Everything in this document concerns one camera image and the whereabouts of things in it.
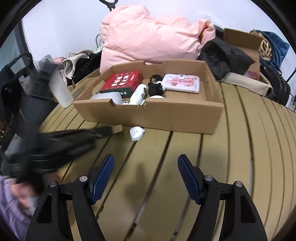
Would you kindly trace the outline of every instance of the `beige cloth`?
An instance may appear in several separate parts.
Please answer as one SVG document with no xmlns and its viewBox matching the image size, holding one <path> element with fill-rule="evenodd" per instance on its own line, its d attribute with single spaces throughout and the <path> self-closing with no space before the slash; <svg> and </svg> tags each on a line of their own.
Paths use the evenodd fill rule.
<svg viewBox="0 0 296 241">
<path fill-rule="evenodd" d="M 60 73 L 63 76 L 63 80 L 66 85 L 67 85 L 67 78 L 68 79 L 73 78 L 77 61 L 80 58 L 88 58 L 91 53 L 93 53 L 92 50 L 83 50 L 83 51 L 80 51 L 79 53 L 70 52 L 68 55 L 68 58 L 64 59 L 60 63 L 60 65 L 63 66 L 63 69 L 60 70 Z"/>
<path fill-rule="evenodd" d="M 228 73 L 221 80 L 221 82 L 245 87 L 248 90 L 262 96 L 266 96 L 269 88 L 271 88 L 273 91 L 273 88 L 270 82 L 261 73 L 260 73 L 260 80 L 254 80 L 240 74 Z"/>
</svg>

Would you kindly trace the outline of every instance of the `black suitcase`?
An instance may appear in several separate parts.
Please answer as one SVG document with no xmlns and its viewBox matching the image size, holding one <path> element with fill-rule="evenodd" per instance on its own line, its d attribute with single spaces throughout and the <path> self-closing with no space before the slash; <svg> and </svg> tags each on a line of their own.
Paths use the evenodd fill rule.
<svg viewBox="0 0 296 241">
<path fill-rule="evenodd" d="M 274 96 L 271 98 L 271 100 L 285 106 L 289 99 L 289 94 L 291 91 L 290 86 L 279 73 L 269 66 L 268 63 L 266 63 L 264 60 L 260 60 L 260 63 L 261 73 L 269 80 L 274 89 Z"/>
</svg>

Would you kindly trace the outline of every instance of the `black keychain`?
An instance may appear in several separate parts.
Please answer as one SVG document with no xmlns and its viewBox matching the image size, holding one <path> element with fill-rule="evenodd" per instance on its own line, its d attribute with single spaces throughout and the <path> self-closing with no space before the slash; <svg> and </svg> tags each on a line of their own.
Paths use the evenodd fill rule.
<svg viewBox="0 0 296 241">
<path fill-rule="evenodd" d="M 162 81 L 162 77 L 158 74 L 154 74 L 150 77 L 150 81 L 148 83 L 148 94 L 150 96 L 154 95 L 160 95 L 162 96 L 165 92 L 163 90 L 162 84 L 157 83 L 159 81 Z"/>
</svg>

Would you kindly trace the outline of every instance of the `red box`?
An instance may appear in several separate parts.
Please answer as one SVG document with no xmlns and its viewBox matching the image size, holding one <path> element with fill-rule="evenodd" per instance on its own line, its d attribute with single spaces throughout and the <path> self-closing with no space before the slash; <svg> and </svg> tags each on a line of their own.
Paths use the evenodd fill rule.
<svg viewBox="0 0 296 241">
<path fill-rule="evenodd" d="M 100 89 L 100 93 L 119 92 L 122 98 L 130 98 L 142 80 L 138 70 L 113 74 Z"/>
</svg>

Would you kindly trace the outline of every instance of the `wooden slat table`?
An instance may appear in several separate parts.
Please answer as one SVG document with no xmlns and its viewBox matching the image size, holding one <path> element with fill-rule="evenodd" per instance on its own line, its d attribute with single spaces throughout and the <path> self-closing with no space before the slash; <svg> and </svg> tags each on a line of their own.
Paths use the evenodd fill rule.
<svg viewBox="0 0 296 241">
<path fill-rule="evenodd" d="M 96 78 L 85 79 L 74 98 Z M 106 240 L 185 241 L 199 206 L 190 200 L 177 168 L 185 153 L 193 165 L 218 181 L 240 180 L 249 191 L 268 240 L 284 226 L 296 204 L 296 114 L 247 89 L 217 84 L 225 110 L 214 135 L 146 129 L 132 142 L 130 127 L 96 142 L 96 148 L 58 171 L 72 182 L 99 165 L 110 153 L 115 169 L 93 210 Z M 94 128 L 73 105 L 58 105 L 41 132 Z M 219 239 L 221 201 L 213 240 Z M 81 240 L 72 203 L 68 203 L 74 240 Z"/>
</svg>

